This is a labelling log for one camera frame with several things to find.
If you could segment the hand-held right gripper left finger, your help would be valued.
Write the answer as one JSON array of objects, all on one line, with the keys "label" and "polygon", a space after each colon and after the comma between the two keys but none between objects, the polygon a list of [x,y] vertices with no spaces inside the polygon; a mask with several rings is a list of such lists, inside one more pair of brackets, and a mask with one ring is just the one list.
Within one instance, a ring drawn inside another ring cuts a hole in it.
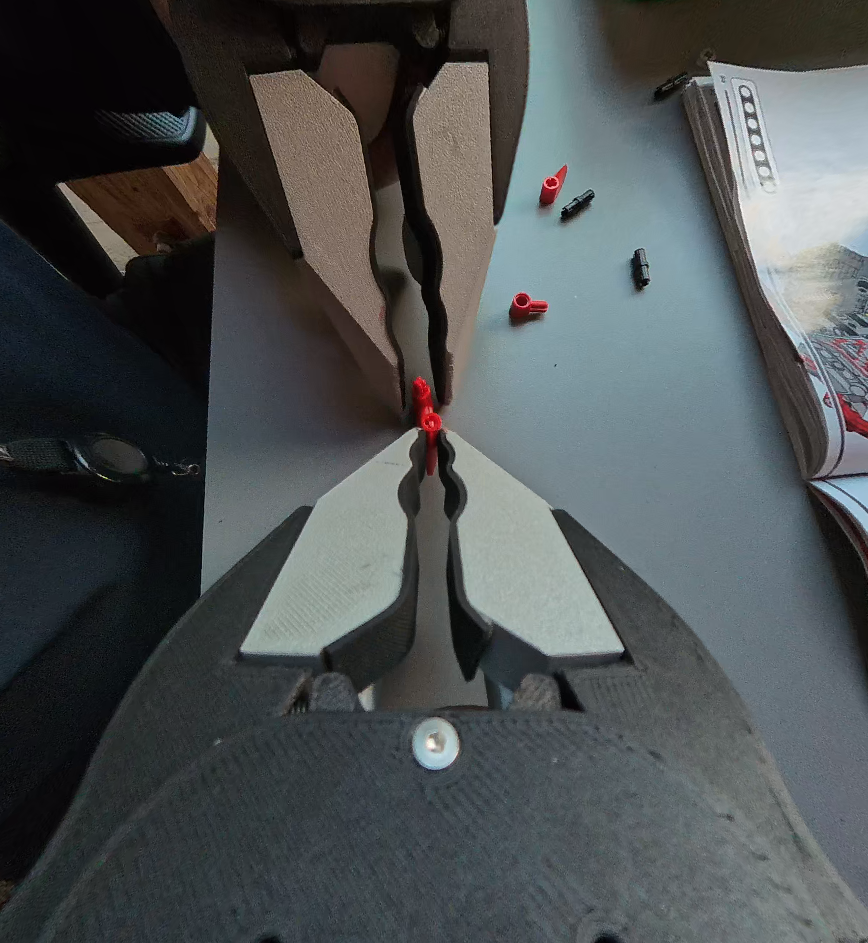
[{"label": "hand-held right gripper left finger", "polygon": [[242,660],[369,689],[416,634],[421,430],[404,433],[310,508],[240,645]]}]

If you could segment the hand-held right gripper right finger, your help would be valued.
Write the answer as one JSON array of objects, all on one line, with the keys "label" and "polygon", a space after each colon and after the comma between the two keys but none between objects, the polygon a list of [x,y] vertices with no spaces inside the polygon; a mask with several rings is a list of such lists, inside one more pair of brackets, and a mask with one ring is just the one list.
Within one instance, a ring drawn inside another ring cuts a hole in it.
[{"label": "hand-held right gripper right finger", "polygon": [[452,652],[501,709],[579,709],[566,679],[626,646],[563,524],[569,515],[454,431],[438,435]]}]

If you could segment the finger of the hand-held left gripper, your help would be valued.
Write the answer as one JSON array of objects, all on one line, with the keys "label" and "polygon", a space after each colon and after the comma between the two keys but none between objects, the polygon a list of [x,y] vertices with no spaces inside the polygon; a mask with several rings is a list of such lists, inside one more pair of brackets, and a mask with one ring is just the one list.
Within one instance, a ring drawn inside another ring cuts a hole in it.
[{"label": "finger of the hand-held left gripper", "polygon": [[301,70],[251,76],[308,287],[376,398],[406,410],[404,358],[375,255],[376,213],[357,119]]},{"label": "finger of the hand-held left gripper", "polygon": [[496,239],[484,61],[448,61],[404,91],[395,149],[417,243],[436,397],[450,405],[470,352]]}]

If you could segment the lego instruction booklet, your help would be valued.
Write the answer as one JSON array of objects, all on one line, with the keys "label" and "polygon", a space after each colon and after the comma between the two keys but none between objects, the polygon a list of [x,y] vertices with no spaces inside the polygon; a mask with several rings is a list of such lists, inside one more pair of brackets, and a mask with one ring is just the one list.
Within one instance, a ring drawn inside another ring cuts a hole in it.
[{"label": "lego instruction booklet", "polygon": [[868,582],[868,65],[711,62],[681,99],[802,478]]}]

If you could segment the black office chair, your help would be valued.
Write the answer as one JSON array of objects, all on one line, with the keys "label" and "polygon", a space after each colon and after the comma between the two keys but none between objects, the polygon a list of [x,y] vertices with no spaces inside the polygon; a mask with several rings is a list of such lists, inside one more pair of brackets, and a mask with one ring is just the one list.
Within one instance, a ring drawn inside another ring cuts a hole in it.
[{"label": "black office chair", "polygon": [[0,218],[57,271],[105,298],[121,274],[59,186],[196,159],[200,112],[0,111]]}]

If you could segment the black badge reel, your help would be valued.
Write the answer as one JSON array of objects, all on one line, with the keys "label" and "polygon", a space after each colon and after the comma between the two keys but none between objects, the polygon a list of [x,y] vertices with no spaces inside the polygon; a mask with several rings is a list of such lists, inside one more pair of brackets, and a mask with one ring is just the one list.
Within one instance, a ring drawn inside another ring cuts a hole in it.
[{"label": "black badge reel", "polygon": [[63,440],[63,445],[78,473],[111,485],[145,485],[202,474],[197,463],[166,461],[132,442],[106,434]]}]

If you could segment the person's dark navy clothing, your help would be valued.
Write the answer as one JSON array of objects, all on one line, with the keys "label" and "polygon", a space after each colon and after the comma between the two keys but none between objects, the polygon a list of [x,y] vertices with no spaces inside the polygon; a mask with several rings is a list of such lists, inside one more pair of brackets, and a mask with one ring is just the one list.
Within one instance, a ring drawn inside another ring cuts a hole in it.
[{"label": "person's dark navy clothing", "polygon": [[0,444],[97,437],[112,482],[0,462],[0,879],[31,865],[122,695],[197,599],[214,239],[131,261],[101,300],[0,219]]}]

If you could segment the wooden post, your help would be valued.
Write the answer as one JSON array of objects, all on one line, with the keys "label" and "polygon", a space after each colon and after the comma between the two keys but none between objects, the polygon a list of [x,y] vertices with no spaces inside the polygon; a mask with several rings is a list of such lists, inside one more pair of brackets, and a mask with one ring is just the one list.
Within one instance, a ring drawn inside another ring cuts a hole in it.
[{"label": "wooden post", "polygon": [[217,224],[217,159],[98,175],[60,190],[110,253],[119,242],[137,255],[167,252],[213,233]]}]

